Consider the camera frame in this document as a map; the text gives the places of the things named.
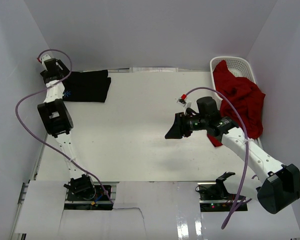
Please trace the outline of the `black t shirt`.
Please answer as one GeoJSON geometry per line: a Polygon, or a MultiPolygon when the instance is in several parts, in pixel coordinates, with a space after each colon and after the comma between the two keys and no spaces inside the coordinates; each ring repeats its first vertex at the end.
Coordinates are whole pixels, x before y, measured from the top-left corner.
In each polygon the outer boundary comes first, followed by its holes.
{"type": "Polygon", "coordinates": [[[105,103],[111,85],[108,70],[77,72],[64,80],[63,101],[105,103]]]}

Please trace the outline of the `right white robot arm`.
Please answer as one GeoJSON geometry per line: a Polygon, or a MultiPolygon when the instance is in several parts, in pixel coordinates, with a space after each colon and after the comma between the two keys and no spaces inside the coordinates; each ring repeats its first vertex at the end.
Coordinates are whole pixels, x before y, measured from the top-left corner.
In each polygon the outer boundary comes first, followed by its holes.
{"type": "Polygon", "coordinates": [[[182,139],[190,137],[194,131],[205,130],[232,150],[256,175],[255,179],[242,180],[234,172],[225,172],[215,180],[213,186],[200,187],[199,191],[215,194],[223,200],[240,193],[242,197],[257,200],[271,214],[300,199],[300,170],[294,164],[283,164],[266,153],[254,140],[246,139],[244,131],[235,121],[221,116],[212,97],[202,97],[196,101],[198,112],[190,107],[186,99],[186,95],[183,95],[177,100],[184,111],[175,114],[173,125],[165,138],[182,139]]]}

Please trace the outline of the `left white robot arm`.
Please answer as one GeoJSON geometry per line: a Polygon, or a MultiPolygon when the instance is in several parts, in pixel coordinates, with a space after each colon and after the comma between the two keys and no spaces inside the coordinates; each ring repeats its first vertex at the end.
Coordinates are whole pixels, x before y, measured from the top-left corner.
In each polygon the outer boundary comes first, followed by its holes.
{"type": "Polygon", "coordinates": [[[43,103],[37,110],[47,133],[54,137],[58,149],[65,154],[64,161],[69,171],[69,183],[64,185],[70,193],[84,200],[92,200],[96,187],[91,177],[77,167],[76,155],[72,145],[72,118],[63,101],[65,87],[61,81],[70,71],[59,59],[46,54],[39,58],[44,70],[40,73],[48,88],[43,103]]]}

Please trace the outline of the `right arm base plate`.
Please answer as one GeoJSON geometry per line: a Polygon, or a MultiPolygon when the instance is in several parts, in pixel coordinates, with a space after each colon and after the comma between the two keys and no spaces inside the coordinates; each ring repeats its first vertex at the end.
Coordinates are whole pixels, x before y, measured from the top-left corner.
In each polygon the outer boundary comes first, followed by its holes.
{"type": "Polygon", "coordinates": [[[199,193],[202,213],[229,212],[235,203],[236,194],[222,192],[215,183],[200,184],[195,191],[199,193]]]}

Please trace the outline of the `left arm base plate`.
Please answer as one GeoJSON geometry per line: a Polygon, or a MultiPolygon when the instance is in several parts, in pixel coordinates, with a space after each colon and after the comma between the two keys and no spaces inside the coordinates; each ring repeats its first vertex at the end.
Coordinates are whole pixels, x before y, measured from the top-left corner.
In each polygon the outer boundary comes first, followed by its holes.
{"type": "Polygon", "coordinates": [[[75,195],[70,190],[66,191],[64,210],[78,211],[111,211],[113,204],[109,201],[102,187],[94,185],[95,190],[88,197],[75,195]]]}

